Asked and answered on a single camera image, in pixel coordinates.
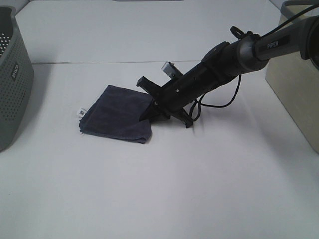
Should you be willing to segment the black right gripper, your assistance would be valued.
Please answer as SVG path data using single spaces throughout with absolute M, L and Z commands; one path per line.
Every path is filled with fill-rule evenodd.
M 203 63 L 197 64 L 182 77 L 171 79 L 163 86 L 142 76 L 137 81 L 137 86 L 145 90 L 152 97 L 152 101 L 140 115 L 139 121 L 164 121 L 174 117 L 189 128 L 194 120 L 184 107 L 203 94 L 231 82 L 234 78 Z

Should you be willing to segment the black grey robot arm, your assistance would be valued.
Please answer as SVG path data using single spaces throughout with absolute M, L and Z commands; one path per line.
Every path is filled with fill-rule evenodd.
M 304 60 L 319 65 L 319 18 L 312 16 L 260 37 L 251 31 L 243 33 L 236 27 L 231 31 L 237 37 L 233 43 L 222 42 L 211 49 L 202 60 L 185 74 L 167 62 L 163 71 L 171 78 L 159 86 L 146 77 L 137 86 L 152 96 L 152 101 L 139 120 L 168 120 L 174 117 L 186 127 L 195 119 L 184 107 L 197 98 L 237 76 L 263 69 L 270 59 L 299 52 Z

